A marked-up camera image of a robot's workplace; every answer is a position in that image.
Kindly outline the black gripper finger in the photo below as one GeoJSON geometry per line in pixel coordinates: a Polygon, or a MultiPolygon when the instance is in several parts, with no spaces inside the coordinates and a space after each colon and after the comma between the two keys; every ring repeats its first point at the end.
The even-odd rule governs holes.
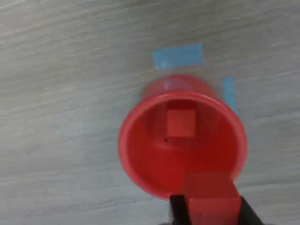
{"type": "Polygon", "coordinates": [[[239,225],[264,225],[263,221],[243,196],[241,197],[239,225]]]}
{"type": "Polygon", "coordinates": [[[171,195],[169,198],[170,224],[171,225],[190,225],[191,220],[184,195],[171,195]]]}

